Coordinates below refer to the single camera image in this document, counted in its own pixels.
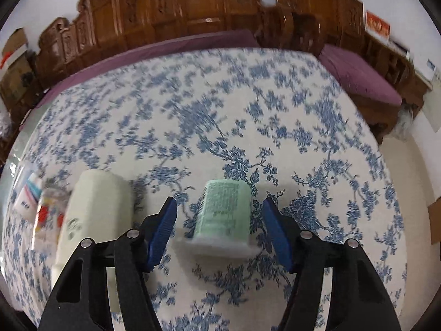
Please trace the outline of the cream insulated steel mug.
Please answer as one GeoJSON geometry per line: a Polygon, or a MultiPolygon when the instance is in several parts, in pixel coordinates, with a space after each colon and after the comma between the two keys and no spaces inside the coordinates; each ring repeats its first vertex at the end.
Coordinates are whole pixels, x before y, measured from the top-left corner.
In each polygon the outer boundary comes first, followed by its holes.
{"type": "Polygon", "coordinates": [[[111,241],[131,229],[133,209],[128,181],[108,171],[84,171],[68,201],[51,269],[51,286],[83,239],[111,241]]]}

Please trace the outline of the clear glass with red fish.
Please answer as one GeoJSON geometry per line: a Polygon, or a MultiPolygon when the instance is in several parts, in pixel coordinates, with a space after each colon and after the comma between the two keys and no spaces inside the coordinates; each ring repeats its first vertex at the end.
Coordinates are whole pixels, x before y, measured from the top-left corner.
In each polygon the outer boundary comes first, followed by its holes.
{"type": "Polygon", "coordinates": [[[39,253],[53,254],[64,222],[69,192],[50,185],[44,188],[37,205],[31,248],[39,253]]]}

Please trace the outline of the wooden side cabinet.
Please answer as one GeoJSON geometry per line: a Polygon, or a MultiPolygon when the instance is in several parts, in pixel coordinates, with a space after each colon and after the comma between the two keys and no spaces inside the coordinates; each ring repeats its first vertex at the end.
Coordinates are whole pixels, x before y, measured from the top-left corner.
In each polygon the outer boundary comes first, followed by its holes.
{"type": "Polygon", "coordinates": [[[413,63],[379,40],[364,33],[361,56],[400,94],[416,116],[424,105],[424,94],[431,91],[431,83],[417,73],[413,63]]]}

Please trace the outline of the red desk calendar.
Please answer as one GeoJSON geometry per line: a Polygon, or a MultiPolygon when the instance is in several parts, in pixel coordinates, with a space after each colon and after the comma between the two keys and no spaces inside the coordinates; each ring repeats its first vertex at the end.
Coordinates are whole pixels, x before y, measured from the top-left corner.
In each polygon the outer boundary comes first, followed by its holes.
{"type": "Polygon", "coordinates": [[[365,12],[365,30],[381,38],[388,39],[391,32],[390,24],[373,14],[369,10],[365,12]]]}

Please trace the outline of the purple sofa cushion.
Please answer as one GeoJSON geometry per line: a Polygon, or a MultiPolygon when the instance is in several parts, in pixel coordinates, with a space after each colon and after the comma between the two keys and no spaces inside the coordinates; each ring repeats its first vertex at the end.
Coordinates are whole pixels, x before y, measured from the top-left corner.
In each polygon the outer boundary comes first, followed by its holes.
{"type": "Polygon", "coordinates": [[[159,58],[165,55],[172,55],[183,52],[200,51],[206,49],[233,49],[233,48],[258,48],[259,44],[251,31],[247,29],[234,31],[211,32],[206,34],[197,34],[165,40],[159,43],[153,43],[132,49],[118,55],[106,58],[92,66],[88,66],[66,79],[61,80],[55,86],[49,89],[43,100],[37,107],[28,113],[19,130],[23,130],[30,122],[31,118],[37,114],[43,105],[51,102],[69,87],[81,84],[89,79],[107,73],[117,68],[128,66],[139,61],[145,61],[152,58],[159,58]]]}

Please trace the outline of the stacked cardboard boxes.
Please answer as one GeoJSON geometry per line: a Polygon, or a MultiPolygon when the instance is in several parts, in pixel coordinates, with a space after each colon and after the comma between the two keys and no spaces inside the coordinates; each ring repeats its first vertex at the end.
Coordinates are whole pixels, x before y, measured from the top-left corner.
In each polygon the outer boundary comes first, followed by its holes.
{"type": "Polygon", "coordinates": [[[1,99],[13,120],[22,120],[37,104],[40,82],[34,57],[24,28],[17,28],[1,51],[1,99]]]}

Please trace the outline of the carved wooden long sofa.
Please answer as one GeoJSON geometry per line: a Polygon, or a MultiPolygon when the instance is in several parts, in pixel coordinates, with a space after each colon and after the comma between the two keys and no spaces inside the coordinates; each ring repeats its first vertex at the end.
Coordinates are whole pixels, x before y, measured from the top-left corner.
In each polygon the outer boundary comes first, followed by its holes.
{"type": "Polygon", "coordinates": [[[185,36],[247,29],[260,46],[284,48],[292,13],[259,0],[79,0],[40,35],[37,74],[45,88],[119,53],[185,36]]]}

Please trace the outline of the white striped paper cup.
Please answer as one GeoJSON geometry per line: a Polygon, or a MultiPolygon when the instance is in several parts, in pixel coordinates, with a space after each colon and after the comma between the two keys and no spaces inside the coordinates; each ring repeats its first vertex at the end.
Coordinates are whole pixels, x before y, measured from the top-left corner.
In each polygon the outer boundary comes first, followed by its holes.
{"type": "Polygon", "coordinates": [[[38,173],[31,173],[25,180],[22,189],[15,199],[13,210],[23,219],[33,223],[35,221],[42,188],[43,179],[38,173]]]}

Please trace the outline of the green plastic yogurt cup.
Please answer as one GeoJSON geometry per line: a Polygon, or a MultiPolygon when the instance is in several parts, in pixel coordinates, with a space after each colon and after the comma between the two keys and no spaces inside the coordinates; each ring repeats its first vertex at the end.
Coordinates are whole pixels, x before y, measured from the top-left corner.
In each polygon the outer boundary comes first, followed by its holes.
{"type": "Polygon", "coordinates": [[[260,249],[250,243],[252,195],[243,181],[208,181],[193,237],[187,244],[197,255],[253,258],[260,249]]]}

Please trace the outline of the blue floral white tablecloth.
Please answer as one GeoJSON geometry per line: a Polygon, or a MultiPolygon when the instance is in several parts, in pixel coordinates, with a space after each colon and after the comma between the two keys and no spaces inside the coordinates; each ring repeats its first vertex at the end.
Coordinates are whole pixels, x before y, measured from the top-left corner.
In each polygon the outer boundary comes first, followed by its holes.
{"type": "MultiPolygon", "coordinates": [[[[160,330],[400,327],[407,256],[392,177],[356,106],[312,55],[211,49],[117,68],[56,97],[23,160],[43,188],[69,197],[86,170],[121,176],[134,197],[131,229],[175,199],[165,253],[144,274],[160,330]],[[187,244],[217,179],[250,186],[253,258],[187,244]]],[[[2,272],[19,306],[12,320],[40,330],[56,252],[32,250],[35,221],[13,210],[17,196],[4,215],[2,272]]]]}

